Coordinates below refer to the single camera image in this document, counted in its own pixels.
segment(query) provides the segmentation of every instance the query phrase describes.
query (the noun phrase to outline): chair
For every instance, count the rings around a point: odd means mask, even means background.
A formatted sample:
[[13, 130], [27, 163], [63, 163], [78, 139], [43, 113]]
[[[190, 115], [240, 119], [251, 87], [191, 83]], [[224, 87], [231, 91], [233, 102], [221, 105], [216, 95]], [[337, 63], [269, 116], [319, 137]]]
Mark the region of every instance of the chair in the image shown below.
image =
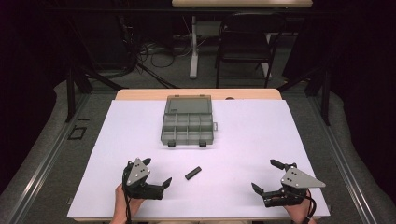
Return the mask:
[[[220, 62], [225, 63], [268, 63], [264, 88], [268, 85], [274, 60], [277, 40], [285, 28], [285, 19], [279, 14], [237, 12], [224, 19], [219, 29], [219, 49], [216, 58], [219, 87]], [[271, 41], [267, 36], [275, 35]]]

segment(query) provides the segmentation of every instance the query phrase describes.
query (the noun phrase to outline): black small object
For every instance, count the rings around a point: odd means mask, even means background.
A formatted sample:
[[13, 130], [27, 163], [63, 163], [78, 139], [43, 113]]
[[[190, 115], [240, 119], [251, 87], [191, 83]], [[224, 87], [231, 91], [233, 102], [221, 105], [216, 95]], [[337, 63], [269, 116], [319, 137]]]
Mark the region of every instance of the black small object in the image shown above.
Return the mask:
[[201, 167], [197, 167], [195, 169], [193, 169], [191, 172], [189, 172], [188, 174], [186, 174], [186, 179], [191, 179], [193, 176], [195, 176], [196, 174], [198, 174], [200, 171], [202, 171]]
[[[73, 136], [75, 131], [81, 131], [80, 136]], [[77, 125], [75, 125], [67, 140], [81, 140], [86, 131], [87, 127], [77, 127]]]
[[206, 147], [206, 141], [200, 140], [199, 141], [199, 147]]
[[275, 167], [277, 167], [277, 168], [279, 168], [281, 170], [285, 169], [285, 164], [283, 164], [280, 161], [270, 160], [270, 162], [271, 162], [271, 165], [273, 165], [273, 166], [275, 166]]
[[168, 147], [176, 147], [176, 141], [175, 140], [169, 140], [168, 141]]

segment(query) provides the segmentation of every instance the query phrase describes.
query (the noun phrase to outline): human hand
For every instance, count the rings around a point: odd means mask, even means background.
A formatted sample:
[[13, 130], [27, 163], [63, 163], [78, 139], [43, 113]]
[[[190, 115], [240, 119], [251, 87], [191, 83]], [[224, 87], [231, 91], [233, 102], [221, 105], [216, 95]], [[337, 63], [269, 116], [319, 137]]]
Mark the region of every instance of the human hand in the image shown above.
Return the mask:
[[[134, 198], [129, 201], [131, 217], [134, 217], [143, 201], [145, 200]], [[114, 207], [114, 215], [110, 224], [124, 224], [126, 219], [126, 202], [124, 198], [124, 192], [122, 190], [122, 184], [120, 184], [116, 188], [116, 204]]]
[[[306, 192], [306, 196], [311, 197], [309, 190]], [[291, 220], [297, 224], [303, 223], [305, 220], [309, 209], [311, 208], [311, 201], [304, 199], [300, 204], [296, 205], [286, 205], [283, 206], [288, 212]], [[316, 224], [317, 222], [312, 218], [309, 220], [308, 224]]]

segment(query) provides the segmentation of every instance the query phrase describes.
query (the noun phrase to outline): gray gripper bracket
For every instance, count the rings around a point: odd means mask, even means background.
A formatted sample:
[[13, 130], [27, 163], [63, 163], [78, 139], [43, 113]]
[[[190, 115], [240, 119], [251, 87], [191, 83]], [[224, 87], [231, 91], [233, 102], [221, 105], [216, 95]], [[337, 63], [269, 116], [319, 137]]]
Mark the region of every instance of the gray gripper bracket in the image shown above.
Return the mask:
[[131, 186], [135, 182], [149, 175], [149, 168], [139, 158], [134, 160], [134, 166], [132, 167], [131, 173], [129, 173], [127, 186]]
[[324, 188], [326, 184], [311, 175], [291, 166], [281, 179], [281, 183], [296, 189]]

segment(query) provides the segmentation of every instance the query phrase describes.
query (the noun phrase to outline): black curtain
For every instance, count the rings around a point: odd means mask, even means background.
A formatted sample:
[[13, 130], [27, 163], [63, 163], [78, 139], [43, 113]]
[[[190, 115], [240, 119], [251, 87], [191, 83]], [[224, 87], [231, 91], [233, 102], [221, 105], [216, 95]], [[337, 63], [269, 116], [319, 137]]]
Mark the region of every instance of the black curtain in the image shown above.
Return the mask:
[[0, 27], [3, 192], [47, 123], [67, 64], [35, 1], [1, 1]]
[[[172, 0], [130, 0], [130, 8], [172, 8]], [[132, 24], [140, 41], [152, 41], [173, 49], [174, 16], [155, 15], [131, 16], [127, 21]]]
[[[346, 14], [341, 20], [308, 19], [283, 75], [298, 78], [321, 65], [329, 52], [336, 52], [329, 66], [331, 90], [344, 101], [352, 143], [376, 183], [396, 202], [392, 188], [396, 182], [395, 3], [316, 0], [314, 7], [344, 12], [352, 9], [354, 14]], [[343, 30], [340, 27], [348, 26], [345, 22], [353, 22], [346, 29], [347, 35], [339, 33]], [[344, 45], [334, 45], [334, 39], [343, 35]]]

